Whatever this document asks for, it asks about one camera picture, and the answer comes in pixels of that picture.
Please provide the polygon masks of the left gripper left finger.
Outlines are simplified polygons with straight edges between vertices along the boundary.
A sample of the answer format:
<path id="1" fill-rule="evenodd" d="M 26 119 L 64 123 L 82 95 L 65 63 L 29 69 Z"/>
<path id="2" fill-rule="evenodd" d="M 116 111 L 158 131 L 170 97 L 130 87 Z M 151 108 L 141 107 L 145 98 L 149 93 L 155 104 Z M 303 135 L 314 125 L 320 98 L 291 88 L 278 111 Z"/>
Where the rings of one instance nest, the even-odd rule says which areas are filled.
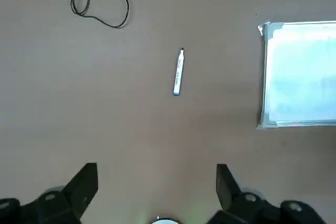
<path id="1" fill-rule="evenodd" d="M 81 223 L 97 191 L 97 163 L 86 163 L 65 186 L 51 188 L 28 204 L 2 198 L 1 223 Z"/>

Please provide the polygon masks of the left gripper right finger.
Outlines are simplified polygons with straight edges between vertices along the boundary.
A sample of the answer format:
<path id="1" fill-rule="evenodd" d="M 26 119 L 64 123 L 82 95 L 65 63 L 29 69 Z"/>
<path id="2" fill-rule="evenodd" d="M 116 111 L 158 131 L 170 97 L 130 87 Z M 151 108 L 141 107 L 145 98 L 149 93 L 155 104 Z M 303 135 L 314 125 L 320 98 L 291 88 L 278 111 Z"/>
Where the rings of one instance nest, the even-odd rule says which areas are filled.
<path id="1" fill-rule="evenodd" d="M 208 221 L 218 223 L 325 223 L 308 204 L 285 200 L 279 207 L 257 194 L 242 191 L 226 164 L 216 166 L 216 193 L 222 207 Z"/>

